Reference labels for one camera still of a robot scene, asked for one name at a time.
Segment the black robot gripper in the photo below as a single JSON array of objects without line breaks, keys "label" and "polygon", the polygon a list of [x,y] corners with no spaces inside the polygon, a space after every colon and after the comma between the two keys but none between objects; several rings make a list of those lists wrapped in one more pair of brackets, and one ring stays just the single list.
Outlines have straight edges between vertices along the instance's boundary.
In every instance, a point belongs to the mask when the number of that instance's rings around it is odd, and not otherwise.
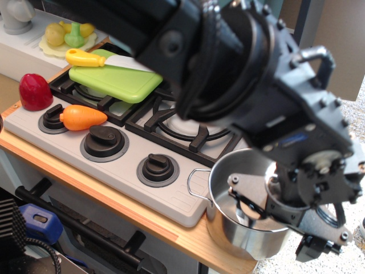
[{"label": "black robot gripper", "polygon": [[238,222],[256,221],[242,210],[247,204],[260,217],[270,217],[303,235],[295,252],[298,262],[323,253],[339,255],[352,240],[342,204],[354,199],[346,162],[333,159],[304,162],[289,170],[269,159],[243,159],[227,167],[228,194],[235,200]]}]

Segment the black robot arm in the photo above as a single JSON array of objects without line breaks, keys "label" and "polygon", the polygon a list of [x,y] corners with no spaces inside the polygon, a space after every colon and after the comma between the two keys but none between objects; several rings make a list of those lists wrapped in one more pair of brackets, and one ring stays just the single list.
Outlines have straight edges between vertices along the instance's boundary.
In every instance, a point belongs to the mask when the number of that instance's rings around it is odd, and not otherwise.
[{"label": "black robot arm", "polygon": [[302,235],[300,262],[340,253],[352,238],[342,203],[356,203],[364,154],[327,91],[335,67],[323,46],[301,49],[268,6],[257,1],[59,1],[58,5],[117,39],[169,81],[176,112],[230,129],[276,163],[260,177],[253,199],[243,172],[219,160],[209,183],[243,205]]}]

